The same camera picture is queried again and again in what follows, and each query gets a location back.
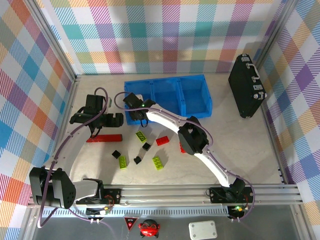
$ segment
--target black briefcase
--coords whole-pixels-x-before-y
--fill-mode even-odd
[[[248,54],[239,55],[229,76],[229,84],[240,116],[251,118],[267,97],[256,66]]]

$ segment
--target gray floor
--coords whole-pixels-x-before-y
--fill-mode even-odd
[[[85,105],[87,94],[97,87],[104,87],[113,99],[124,90],[125,81],[177,76],[178,74],[134,75],[85,75],[81,77],[72,114]],[[213,150],[226,167],[248,179],[253,184],[281,183],[278,163],[270,144],[263,114],[259,109],[250,119],[240,117],[228,83],[228,74],[205,74],[213,100],[212,116],[200,119],[213,135]],[[110,113],[119,113],[114,104]],[[73,164],[70,177],[73,181],[82,178],[98,178],[105,184],[215,184],[218,183],[210,170],[196,157],[180,153],[177,135],[162,125],[151,123],[142,131],[152,144],[148,152],[142,150],[135,133],[139,126],[103,128],[100,134],[122,134],[123,142],[86,143]],[[170,143],[157,146],[156,138],[168,136]],[[119,162],[111,153],[118,150],[126,157],[127,168],[120,170]],[[139,155],[142,162],[136,165],[133,159]],[[152,158],[159,156],[164,169],[157,171]]]
[[[216,240],[298,240],[290,206],[256,206],[251,215],[231,223],[227,217],[153,218],[160,224],[159,240],[189,240],[189,223],[214,220]],[[43,228],[36,228],[33,240],[139,240],[137,220],[129,232],[122,217],[110,217],[105,225],[90,224],[74,217],[53,217]]]

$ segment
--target lime green lego brick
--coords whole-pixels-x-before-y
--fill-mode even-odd
[[[126,162],[126,157],[125,156],[120,156],[119,157],[119,166],[120,166],[120,169],[127,168],[127,162]]]
[[[152,160],[153,160],[153,163],[154,163],[157,170],[164,168],[164,166],[162,165],[162,162],[158,156],[155,156],[154,158],[152,158]]]
[[[147,141],[146,136],[142,133],[142,131],[138,131],[135,133],[135,135],[138,137],[138,139],[141,141],[141,143],[145,143]]]

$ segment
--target white table surface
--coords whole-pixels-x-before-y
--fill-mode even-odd
[[[104,87],[109,97],[124,90],[125,81],[185,76],[186,74],[130,74],[130,75],[85,75],[81,76],[75,97],[72,115],[86,103],[87,94],[97,87]],[[205,74],[213,100],[211,117],[199,119],[213,138],[213,150],[224,165],[253,184],[281,183],[278,163],[271,146],[263,113],[259,109],[252,118],[240,117],[236,102],[228,83],[228,74]],[[118,103],[124,106],[123,98]],[[109,113],[122,113],[114,104]],[[148,152],[142,149],[135,136],[138,130],[151,144]],[[70,178],[97,178],[105,184],[216,184],[216,177],[196,157],[181,153],[178,135],[157,123],[147,128],[128,126],[126,120],[119,128],[103,128],[100,134],[122,134],[122,142],[86,143],[75,160]],[[170,142],[157,146],[155,139],[168,136]],[[126,157],[126,169],[119,168],[119,161],[112,156],[114,150]],[[134,158],[140,156],[138,165]],[[164,168],[157,170],[152,158],[159,156]]]

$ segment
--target briefcase handle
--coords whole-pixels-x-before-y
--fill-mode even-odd
[[[256,66],[255,66],[254,64],[252,64],[252,63],[246,63],[245,65],[246,65],[246,67],[247,67],[248,69],[250,69],[250,66],[253,66],[254,71],[255,71],[255,74],[257,75],[257,76],[253,76],[253,77],[252,77],[252,81],[255,83],[256,80],[259,80],[259,79],[260,79],[260,75],[259,75],[259,73],[258,73],[258,70],[257,70]]]

